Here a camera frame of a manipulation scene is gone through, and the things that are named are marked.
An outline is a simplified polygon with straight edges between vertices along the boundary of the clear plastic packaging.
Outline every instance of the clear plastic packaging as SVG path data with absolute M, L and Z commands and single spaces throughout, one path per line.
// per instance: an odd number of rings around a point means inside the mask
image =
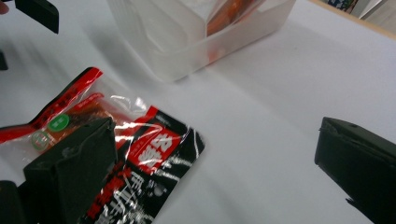
M 211 22 L 230 1 L 228 21 Z M 125 39 L 162 80 L 182 78 L 279 29 L 295 0 L 107 0 Z
M 20 185 L 23 168 L 94 120 L 112 118 L 118 160 L 106 184 L 78 223 L 151 223 L 166 199 L 204 150 L 192 127 L 139 97 L 116 94 L 111 80 L 89 68 L 28 124 L 0 129 L 0 159 Z

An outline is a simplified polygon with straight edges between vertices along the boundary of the red plastic wrapper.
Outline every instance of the red plastic wrapper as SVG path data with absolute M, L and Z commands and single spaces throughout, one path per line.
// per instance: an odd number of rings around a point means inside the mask
M 0 129 L 0 158 L 18 175 L 10 179 L 20 184 L 22 169 L 32 160 L 79 127 L 111 117 L 119 161 L 78 223 L 151 223 L 204 150 L 204 141 L 139 97 L 117 95 L 101 76 L 99 69 L 88 68 L 31 122 Z

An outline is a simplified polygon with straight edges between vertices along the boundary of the translucent plastic box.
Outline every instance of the translucent plastic box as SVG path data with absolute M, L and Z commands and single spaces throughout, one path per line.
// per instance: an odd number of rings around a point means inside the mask
M 266 0 L 208 35 L 208 22 L 230 0 L 107 0 L 135 53 L 165 81 L 182 78 L 279 29 L 295 0 Z

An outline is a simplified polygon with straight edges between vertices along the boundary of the green label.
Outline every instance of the green label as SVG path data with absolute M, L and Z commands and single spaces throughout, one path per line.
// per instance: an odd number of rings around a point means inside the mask
M 49 136 L 41 131 L 37 131 L 32 134 L 32 145 L 35 149 L 42 151 L 44 149 L 47 149 L 47 147 L 50 144 L 50 139 Z
M 67 127 L 67 125 L 69 124 L 69 120 L 69 116 L 67 116 L 66 114 L 62 114 L 53 119 L 47 127 L 52 132 L 60 132 Z

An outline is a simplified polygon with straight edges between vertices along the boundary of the white table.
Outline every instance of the white table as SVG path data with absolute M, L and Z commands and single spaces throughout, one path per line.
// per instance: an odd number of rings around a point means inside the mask
M 323 117 L 396 142 L 396 42 L 297 1 L 273 35 L 176 83 L 126 50 L 105 1 L 51 1 L 60 34 L 16 9 L 0 17 L 0 126 L 32 119 L 88 66 L 206 140 L 155 223 L 371 223 L 314 164 Z M 0 179 L 12 173 L 0 163 Z

